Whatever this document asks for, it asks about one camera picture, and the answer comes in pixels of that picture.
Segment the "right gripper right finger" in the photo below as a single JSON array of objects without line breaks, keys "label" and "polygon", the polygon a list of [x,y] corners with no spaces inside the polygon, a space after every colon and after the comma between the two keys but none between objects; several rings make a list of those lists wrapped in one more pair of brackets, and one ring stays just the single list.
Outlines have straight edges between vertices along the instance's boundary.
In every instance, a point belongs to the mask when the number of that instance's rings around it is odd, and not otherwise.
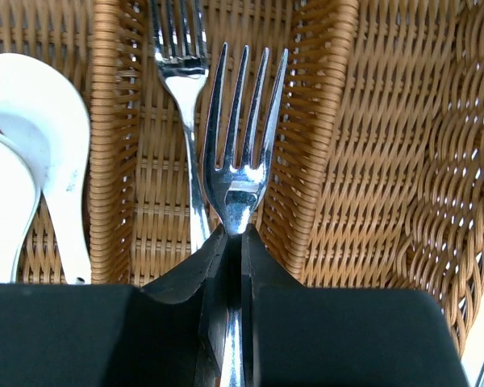
[{"label": "right gripper right finger", "polygon": [[252,386],[465,386],[439,305],[412,289],[308,288],[242,237],[243,359]]}]

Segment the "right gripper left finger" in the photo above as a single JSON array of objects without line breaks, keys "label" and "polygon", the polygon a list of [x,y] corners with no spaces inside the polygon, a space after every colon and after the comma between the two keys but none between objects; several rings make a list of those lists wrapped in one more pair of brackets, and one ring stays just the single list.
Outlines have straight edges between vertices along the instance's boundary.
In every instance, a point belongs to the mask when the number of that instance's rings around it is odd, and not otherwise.
[{"label": "right gripper left finger", "polygon": [[227,236],[144,287],[0,285],[0,386],[190,386]]}]

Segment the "white ceramic spoon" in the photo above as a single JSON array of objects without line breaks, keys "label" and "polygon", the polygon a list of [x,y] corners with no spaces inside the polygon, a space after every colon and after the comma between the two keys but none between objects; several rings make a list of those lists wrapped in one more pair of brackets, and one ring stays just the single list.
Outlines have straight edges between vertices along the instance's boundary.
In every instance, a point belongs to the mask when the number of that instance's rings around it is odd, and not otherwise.
[{"label": "white ceramic spoon", "polygon": [[90,118],[73,84],[41,60],[0,54],[0,132],[19,149],[40,184],[65,280],[91,282],[83,228]]},{"label": "white ceramic spoon", "polygon": [[40,187],[15,146],[0,134],[0,283],[16,281],[19,255]]}]

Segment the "steel fork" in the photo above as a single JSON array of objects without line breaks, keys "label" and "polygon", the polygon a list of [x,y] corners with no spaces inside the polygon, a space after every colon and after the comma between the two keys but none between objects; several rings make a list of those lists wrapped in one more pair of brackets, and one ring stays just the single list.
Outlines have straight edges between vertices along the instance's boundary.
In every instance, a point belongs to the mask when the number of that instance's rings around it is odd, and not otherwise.
[{"label": "steel fork", "polygon": [[194,133],[196,101],[209,75],[203,7],[202,2],[194,0],[192,16],[189,17],[186,3],[180,1],[181,29],[178,30],[173,16],[173,5],[166,1],[164,8],[169,43],[164,44],[164,32],[157,4],[155,1],[151,1],[150,4],[154,59],[164,87],[177,103],[185,133],[190,191],[190,251],[196,252],[211,234],[202,197]]},{"label": "steel fork", "polygon": [[207,199],[219,216],[223,228],[228,235],[227,331],[220,384],[222,386],[243,386],[245,379],[242,356],[241,236],[245,232],[253,212],[264,197],[268,186],[288,54],[284,52],[279,62],[277,76],[273,84],[269,111],[265,120],[259,162],[257,166],[254,166],[252,164],[252,157],[257,133],[259,109],[261,106],[261,94],[269,56],[267,51],[264,51],[262,54],[248,114],[241,165],[240,167],[236,167],[236,136],[249,56],[249,48],[244,48],[232,101],[223,153],[223,163],[220,168],[217,168],[215,160],[227,49],[228,45],[224,44],[219,56],[219,63],[212,88],[203,157],[203,182]]}]

